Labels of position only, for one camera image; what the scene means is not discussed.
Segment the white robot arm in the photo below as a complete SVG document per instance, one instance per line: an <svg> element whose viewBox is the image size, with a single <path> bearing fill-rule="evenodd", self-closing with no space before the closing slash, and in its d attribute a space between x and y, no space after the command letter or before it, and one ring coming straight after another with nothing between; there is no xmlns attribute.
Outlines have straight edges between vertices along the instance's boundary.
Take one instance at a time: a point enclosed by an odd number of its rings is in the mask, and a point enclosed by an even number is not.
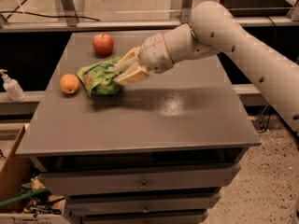
<svg viewBox="0 0 299 224"><path fill-rule="evenodd" d="M147 38L114 66L122 86L161 74L185 60L222 52L249 79L291 129L299 132L299 65L245 31L221 4L205 1L187 24Z"/></svg>

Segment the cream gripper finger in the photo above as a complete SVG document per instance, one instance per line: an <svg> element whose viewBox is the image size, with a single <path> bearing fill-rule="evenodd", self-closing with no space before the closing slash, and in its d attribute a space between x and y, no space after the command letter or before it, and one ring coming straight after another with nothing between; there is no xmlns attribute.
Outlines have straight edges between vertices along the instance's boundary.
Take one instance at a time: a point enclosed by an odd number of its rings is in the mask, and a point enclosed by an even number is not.
<svg viewBox="0 0 299 224"><path fill-rule="evenodd" d="M115 65L114 70L124 72L136 71L140 66L140 47L130 49Z"/></svg>
<svg viewBox="0 0 299 224"><path fill-rule="evenodd" d="M139 62L117 63L114 69L121 72L114 81L122 86L141 82L150 76L150 70Z"/></svg>

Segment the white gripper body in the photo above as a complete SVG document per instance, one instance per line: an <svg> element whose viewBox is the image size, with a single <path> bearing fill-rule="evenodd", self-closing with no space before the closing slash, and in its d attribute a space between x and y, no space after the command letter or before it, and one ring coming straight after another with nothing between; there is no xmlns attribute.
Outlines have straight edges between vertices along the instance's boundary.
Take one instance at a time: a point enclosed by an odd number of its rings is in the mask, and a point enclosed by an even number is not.
<svg viewBox="0 0 299 224"><path fill-rule="evenodd" d="M174 66L162 34L153 35L142 43L139 59L155 74L164 73Z"/></svg>

